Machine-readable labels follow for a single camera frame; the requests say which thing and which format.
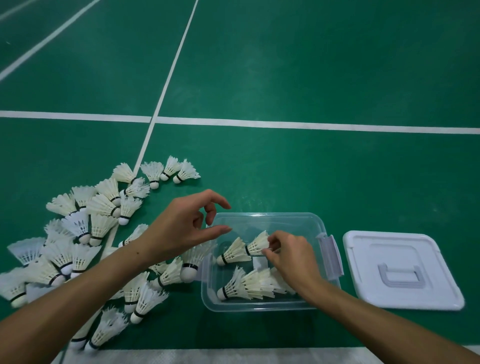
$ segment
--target plastic storage box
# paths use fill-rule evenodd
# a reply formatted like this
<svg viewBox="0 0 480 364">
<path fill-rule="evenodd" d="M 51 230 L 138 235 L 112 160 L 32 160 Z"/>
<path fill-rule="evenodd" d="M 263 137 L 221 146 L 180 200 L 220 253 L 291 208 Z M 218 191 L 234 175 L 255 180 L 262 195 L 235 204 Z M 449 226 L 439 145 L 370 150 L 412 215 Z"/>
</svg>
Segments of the plastic storage box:
<svg viewBox="0 0 480 364">
<path fill-rule="evenodd" d="M 220 301 L 216 295 L 232 278 L 238 265 L 246 273 L 253 270 L 253 261 L 230 263 L 224 267 L 216 264 L 215 259 L 224 253 L 232 242 L 241 237 L 245 243 L 250 243 L 259 233 L 266 230 L 269 234 L 276 230 L 284 230 L 294 235 L 302 235 L 313 246 L 315 257 L 322 277 L 340 287 L 339 277 L 343 275 L 342 263 L 338 247 L 333 236 L 328 237 L 322 220 L 311 213 L 218 213 L 213 225 L 229 225 L 232 231 L 215 240 L 213 256 L 204 260 L 202 266 L 202 300 L 205 306 L 215 312 L 245 312 L 245 311 L 287 311 L 313 309 L 300 296 L 291 294 L 276 294 L 275 298 L 264 297 L 263 300 L 245 300 L 231 298 Z M 265 257 L 253 257 L 264 260 Z"/>
</svg>

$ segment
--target white plastic lid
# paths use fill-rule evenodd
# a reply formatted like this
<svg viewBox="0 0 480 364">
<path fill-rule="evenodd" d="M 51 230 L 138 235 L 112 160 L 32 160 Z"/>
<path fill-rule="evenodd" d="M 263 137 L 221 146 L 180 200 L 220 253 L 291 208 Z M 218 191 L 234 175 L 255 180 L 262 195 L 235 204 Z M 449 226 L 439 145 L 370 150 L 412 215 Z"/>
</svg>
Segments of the white plastic lid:
<svg viewBox="0 0 480 364">
<path fill-rule="evenodd" d="M 355 291 L 366 302 L 446 311 L 465 305 L 437 243 L 427 235 L 349 231 L 343 245 Z"/>
</svg>

